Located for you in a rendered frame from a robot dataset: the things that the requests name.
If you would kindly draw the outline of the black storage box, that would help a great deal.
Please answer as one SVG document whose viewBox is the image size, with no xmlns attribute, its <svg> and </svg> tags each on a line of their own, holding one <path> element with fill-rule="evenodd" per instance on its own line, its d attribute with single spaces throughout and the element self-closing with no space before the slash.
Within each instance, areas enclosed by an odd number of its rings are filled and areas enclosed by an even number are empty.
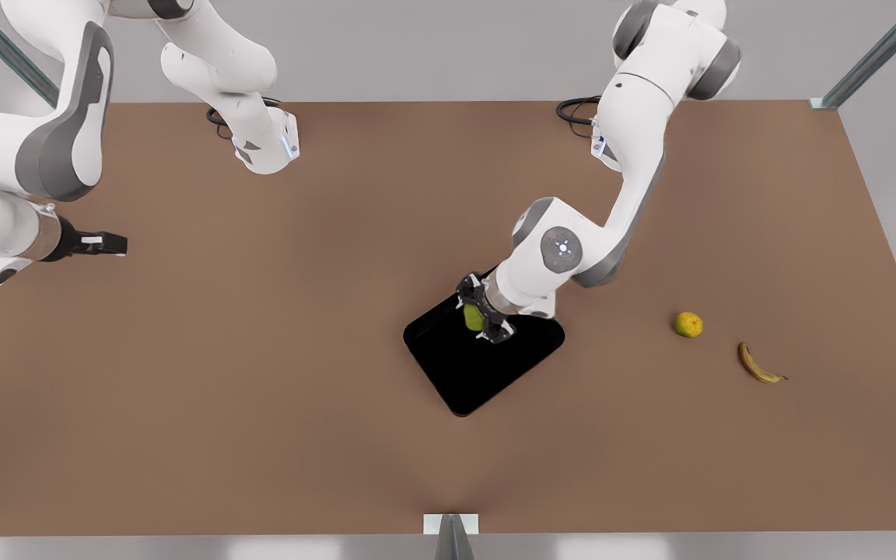
<svg viewBox="0 0 896 560">
<path fill-rule="evenodd" d="M 492 344 L 468 329 L 457 295 L 445 298 L 403 330 L 414 361 L 445 405 L 467 417 L 562 347 L 565 330 L 554 319 L 511 316 L 507 341 Z"/>
</svg>

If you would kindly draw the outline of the yellow banana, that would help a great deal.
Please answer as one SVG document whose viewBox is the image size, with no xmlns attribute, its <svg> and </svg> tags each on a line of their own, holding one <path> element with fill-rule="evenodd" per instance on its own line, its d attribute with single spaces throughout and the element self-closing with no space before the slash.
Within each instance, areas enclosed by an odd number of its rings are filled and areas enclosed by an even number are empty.
<svg viewBox="0 0 896 560">
<path fill-rule="evenodd" d="M 745 341 L 740 341 L 737 345 L 737 358 L 739 358 L 740 364 L 744 367 L 744 371 L 758 380 L 758 382 L 775 385 L 775 383 L 781 382 L 781 380 L 789 380 L 787 376 L 776 375 L 776 373 L 770 373 L 762 369 L 754 360 L 749 345 Z"/>
</svg>

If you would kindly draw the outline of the silver frame post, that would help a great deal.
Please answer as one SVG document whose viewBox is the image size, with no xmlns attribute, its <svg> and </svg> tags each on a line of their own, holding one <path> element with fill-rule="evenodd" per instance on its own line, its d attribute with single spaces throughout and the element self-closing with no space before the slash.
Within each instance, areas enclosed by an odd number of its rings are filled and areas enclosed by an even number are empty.
<svg viewBox="0 0 896 560">
<path fill-rule="evenodd" d="M 470 535 L 479 534 L 476 513 L 426 513 L 423 534 L 436 535 L 434 560 L 475 560 Z"/>
<path fill-rule="evenodd" d="M 810 98 L 811 110 L 838 110 L 896 54 L 896 23 L 821 98 Z"/>
<path fill-rule="evenodd" d="M 0 60 L 7 64 L 49 107 L 56 107 L 59 88 L 0 28 Z"/>
</svg>

